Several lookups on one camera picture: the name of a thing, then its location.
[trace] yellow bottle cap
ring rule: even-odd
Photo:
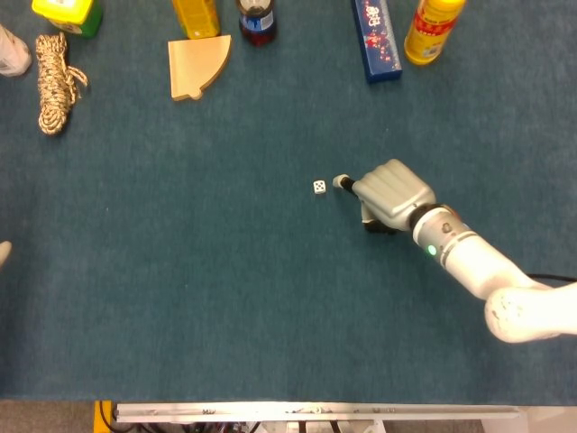
[[[32,10],[50,20],[82,24],[87,19],[92,2],[93,0],[32,0]]]
[[[466,0],[428,0],[426,4],[437,11],[451,12],[458,11],[465,6],[465,1]]]

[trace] rope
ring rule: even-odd
[[[88,78],[80,69],[66,65],[67,44],[64,33],[53,36],[41,34],[36,38],[38,57],[38,91],[40,117],[38,125],[43,133],[57,134],[66,123],[70,108],[80,98],[74,78],[85,86]]]

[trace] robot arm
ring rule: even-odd
[[[391,160],[357,181],[337,176],[333,184],[361,201],[365,227],[412,232],[427,254],[474,296],[485,299],[485,319],[496,337],[519,343],[577,335],[572,311],[577,283],[551,290],[527,277],[452,209],[436,204],[435,193],[402,162]]]

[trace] blue cardboard box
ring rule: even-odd
[[[403,72],[386,0],[353,0],[367,81],[396,79]]]

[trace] yellow bottle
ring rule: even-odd
[[[441,54],[465,0],[420,0],[405,38],[405,54],[416,65],[426,65]]]
[[[189,39],[220,34],[215,0],[172,0],[180,26]]]

